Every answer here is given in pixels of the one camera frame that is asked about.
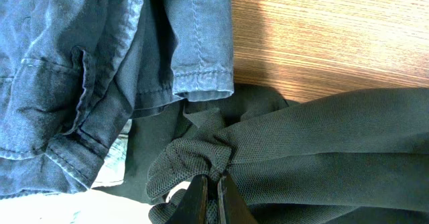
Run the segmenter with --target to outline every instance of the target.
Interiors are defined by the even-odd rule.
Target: stitched seam
[[[101,154],[103,154],[103,153],[100,153],[99,150],[94,150],[92,144],[96,144],[98,146],[102,146],[105,150],[109,151],[108,147],[104,146],[102,143],[100,143],[97,140],[95,140],[90,134],[88,134],[87,132],[83,131],[82,129],[80,129],[80,128],[77,129],[76,133],[80,137],[80,139],[79,139],[78,142],[80,144],[82,144],[84,147],[88,148],[88,150],[90,150],[92,153],[94,153],[98,157],[104,158],[104,157],[101,156]]]
[[[41,149],[42,149],[42,148],[44,148],[45,146],[46,146],[46,144],[44,144],[44,145],[42,145],[41,147],[38,147],[38,148],[36,148],[36,149],[28,150],[28,151],[13,151],[13,150],[8,150],[8,149],[5,149],[5,148],[0,147],[0,151],[12,152],[12,153],[15,153],[15,154],[26,154],[26,153],[29,153],[29,152],[34,152],[34,151],[41,150]]]
[[[193,12],[193,16],[194,16],[194,31],[195,31],[195,36],[196,36],[196,43],[198,45],[198,57],[200,58],[200,62],[198,63],[198,69],[201,70],[201,62],[202,58],[201,58],[201,43],[200,43],[200,36],[198,34],[198,24],[196,23],[196,5],[195,5],[195,0],[192,0],[192,12]]]
[[[214,73],[220,73],[220,74],[225,74],[225,73],[232,73],[230,71],[227,70],[210,70],[210,71],[206,71],[206,72],[191,72],[191,73],[179,73],[179,74],[175,74],[175,77],[183,77],[183,76],[191,76],[191,75],[195,75],[195,74],[214,74]]]
[[[50,72],[54,72],[54,73],[66,74],[66,75],[70,75],[70,76],[78,76],[78,73],[64,72],[64,71],[61,71],[61,70],[53,70],[53,69],[49,69],[49,68],[46,68],[46,67],[43,67],[43,66],[36,66],[36,65],[33,65],[33,64],[25,64],[25,65],[28,66],[28,67],[41,68],[41,69],[44,69],[44,70],[47,70],[47,71],[50,71]]]
[[[41,65],[37,65],[37,64],[32,64],[32,62],[43,62],[43,63],[48,63],[48,64],[51,64],[51,65],[54,65],[54,66],[58,66],[58,67],[60,67],[60,68],[64,68],[64,69],[66,69],[66,70],[74,71],[74,72],[76,72],[77,74],[79,74],[80,69],[81,69],[81,67],[80,67],[80,66],[78,66],[77,68],[73,68],[73,67],[63,66],[63,65],[58,64],[58,63],[56,63],[56,62],[52,62],[52,61],[48,61],[48,60],[40,60],[40,59],[37,59],[37,58],[24,58],[24,59],[22,59],[22,61],[21,61],[21,62],[22,62],[22,64],[32,65],[32,66],[41,66]]]
[[[142,93],[137,93],[137,95],[144,95],[144,94],[148,94],[148,93],[158,93],[161,91],[170,90],[171,88],[172,88],[172,86],[168,86],[164,89],[159,89],[159,90],[143,90]]]
[[[14,77],[0,77],[0,84],[2,83],[12,83]]]
[[[129,2],[129,7],[128,7],[128,11],[127,11],[127,19],[123,20],[121,22],[122,23],[122,25],[121,25],[122,29],[121,30],[123,30],[121,37],[123,37],[123,32],[125,32],[126,30],[130,30],[130,29],[134,30],[135,28],[137,28],[137,25],[138,25],[138,21],[137,21],[137,25],[133,25],[129,22],[129,18],[131,17],[131,8],[133,7],[133,5],[136,4],[137,0],[128,0],[128,2]],[[117,36],[114,36],[112,38],[116,41],[116,42],[114,42],[115,48],[118,48],[121,50],[124,50],[125,48],[127,48],[126,52],[128,52],[128,50],[131,47],[132,40],[128,44],[127,43],[122,44],[122,42],[120,41],[120,39]],[[112,67],[109,69],[101,68],[100,66],[96,65],[96,70],[98,72],[100,72],[101,79],[99,80],[99,78],[97,78],[97,75],[96,75],[95,76],[95,85],[98,85],[98,86],[100,86],[99,88],[102,88],[102,90],[101,90],[102,93],[96,93],[96,91],[94,90],[94,93],[96,93],[98,95],[99,99],[96,100],[95,103],[91,103],[94,100],[92,100],[89,103],[89,105],[92,105],[92,107],[96,107],[96,105],[100,101],[102,101],[102,99],[104,99],[106,97],[107,89],[109,88],[110,84],[112,83],[113,77],[118,72],[119,67],[121,65],[121,62],[125,59],[125,55],[122,56],[121,54],[118,54],[118,55],[115,54],[109,61],[109,62],[114,62],[115,60],[118,60],[118,58],[122,58],[122,59],[118,63],[118,67],[116,67],[116,68],[115,68],[115,65],[112,65]],[[85,119],[82,120],[82,123],[84,123],[88,119],[89,115],[90,115],[90,113],[85,117]]]
[[[5,196],[1,196],[0,200],[5,200],[5,199],[11,199],[11,198],[16,198],[16,197],[26,197],[29,194],[45,194],[45,193],[50,193],[50,191],[48,190],[21,190],[19,193],[16,194],[8,194]]]
[[[88,177],[86,177],[84,174],[82,174],[81,171],[79,171],[78,169],[76,169],[71,163],[69,163],[67,160],[65,160],[60,154],[58,154],[57,152],[55,152],[50,146],[48,146],[48,149],[50,149],[57,157],[59,157],[59,159],[61,159],[62,161],[64,161],[67,165],[69,165],[69,167],[71,167],[71,169],[73,169],[74,171],[78,172],[86,181],[88,181]]]

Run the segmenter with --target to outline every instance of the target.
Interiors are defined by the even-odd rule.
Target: wood grain surface
[[[305,102],[429,87],[429,0],[233,0],[235,81]]]

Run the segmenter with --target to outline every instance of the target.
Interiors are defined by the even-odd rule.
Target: green mesh fabric
[[[236,92],[184,105],[191,126],[151,165],[151,198],[197,174],[216,183],[228,170],[260,223],[429,223],[429,89],[355,91],[293,107],[271,89]],[[209,203],[216,223],[215,197]],[[161,207],[154,223],[174,212]]]

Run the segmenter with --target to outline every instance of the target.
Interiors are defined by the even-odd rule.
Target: denim jacket
[[[0,0],[0,198],[90,188],[126,121],[233,93],[231,0]]]

